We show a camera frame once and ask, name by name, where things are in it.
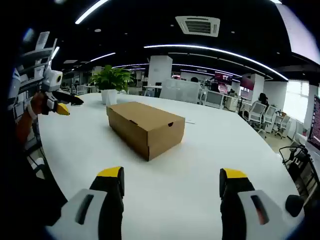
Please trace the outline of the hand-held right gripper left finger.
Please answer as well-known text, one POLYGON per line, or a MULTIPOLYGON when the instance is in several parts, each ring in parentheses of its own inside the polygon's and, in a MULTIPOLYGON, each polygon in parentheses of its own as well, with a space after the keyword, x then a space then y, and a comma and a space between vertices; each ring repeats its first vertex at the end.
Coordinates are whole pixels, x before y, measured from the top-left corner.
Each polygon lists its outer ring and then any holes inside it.
POLYGON ((90 188, 81 189, 61 208, 46 231, 52 240, 120 240, 124 212, 122 166, 99 172, 90 188))

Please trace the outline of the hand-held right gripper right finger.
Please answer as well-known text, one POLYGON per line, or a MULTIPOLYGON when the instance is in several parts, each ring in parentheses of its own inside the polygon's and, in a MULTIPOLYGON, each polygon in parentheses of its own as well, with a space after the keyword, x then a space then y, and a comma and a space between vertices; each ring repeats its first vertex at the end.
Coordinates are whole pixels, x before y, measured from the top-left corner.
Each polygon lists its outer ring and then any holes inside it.
POLYGON ((280 208, 245 173, 231 168, 220 169, 219 197, 224 240, 284 240, 292 230, 290 220, 302 211, 299 195, 288 195, 280 208))

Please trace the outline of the person's left hand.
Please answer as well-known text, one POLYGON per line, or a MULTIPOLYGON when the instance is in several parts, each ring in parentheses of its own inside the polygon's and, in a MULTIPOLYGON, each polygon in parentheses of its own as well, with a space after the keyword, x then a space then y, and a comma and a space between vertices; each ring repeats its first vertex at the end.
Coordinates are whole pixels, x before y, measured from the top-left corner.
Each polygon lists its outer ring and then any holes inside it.
POLYGON ((30 101, 31 109, 37 116, 39 114, 48 115, 49 109, 47 106, 47 97, 42 92, 37 92, 30 101))

